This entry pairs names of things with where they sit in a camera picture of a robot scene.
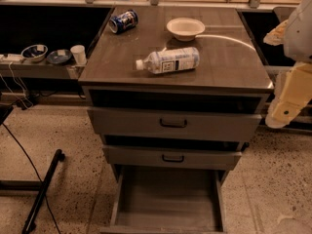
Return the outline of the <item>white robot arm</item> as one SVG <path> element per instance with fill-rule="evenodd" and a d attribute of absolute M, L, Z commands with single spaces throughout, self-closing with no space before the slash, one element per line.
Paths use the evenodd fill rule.
<path fill-rule="evenodd" d="M 312 99 L 312 0 L 302 0 L 288 19 L 267 33 L 263 42 L 282 44 L 284 55 L 295 65 L 276 78 L 274 99 L 265 124 L 273 129 L 287 126 Z"/>

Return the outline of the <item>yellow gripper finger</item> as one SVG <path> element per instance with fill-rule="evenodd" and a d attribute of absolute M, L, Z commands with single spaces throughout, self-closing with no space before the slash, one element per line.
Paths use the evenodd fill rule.
<path fill-rule="evenodd" d="M 268 32 L 263 38 L 265 44 L 271 46 L 282 45 L 284 42 L 285 31 L 288 25 L 288 20 L 284 20 L 279 23 L 275 28 Z"/>
<path fill-rule="evenodd" d="M 265 124 L 272 129 L 287 126 L 312 99 L 312 64 L 297 62 L 276 77 L 274 99 Z"/>

